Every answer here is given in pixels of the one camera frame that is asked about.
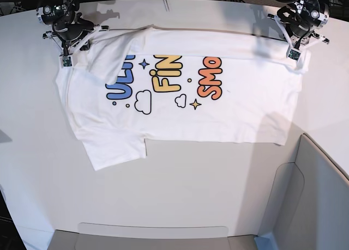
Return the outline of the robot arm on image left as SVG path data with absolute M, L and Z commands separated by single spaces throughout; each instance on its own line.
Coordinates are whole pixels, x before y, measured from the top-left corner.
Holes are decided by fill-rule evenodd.
M 51 39 L 61 50 L 64 66 L 71 66 L 73 53 L 77 50 L 88 51 L 90 38 L 97 32 L 109 30 L 109 26 L 96 25 L 82 18 L 78 0 L 60 0 L 57 4 L 45 5 L 36 9 L 40 23 L 50 26 L 51 30 L 43 33 L 43 39 Z

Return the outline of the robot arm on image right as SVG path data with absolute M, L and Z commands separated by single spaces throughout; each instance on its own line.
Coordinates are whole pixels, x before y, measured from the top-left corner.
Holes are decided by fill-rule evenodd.
M 318 33 L 327 24 L 329 9 L 319 0 L 275 0 L 284 6 L 268 18 L 275 21 L 292 51 L 300 52 L 330 40 Z

